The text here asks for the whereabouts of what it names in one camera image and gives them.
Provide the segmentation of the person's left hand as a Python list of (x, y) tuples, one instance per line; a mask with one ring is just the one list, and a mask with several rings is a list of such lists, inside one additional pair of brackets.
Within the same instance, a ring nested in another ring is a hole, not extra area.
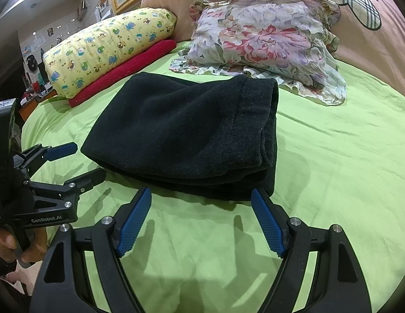
[[(31, 245), (21, 254), (23, 263), (41, 261), (47, 252), (47, 234), (44, 227), (34, 229), (34, 240)], [(17, 240), (15, 236), (5, 229), (0, 228), (0, 258), (8, 263), (16, 260), (15, 250)]]

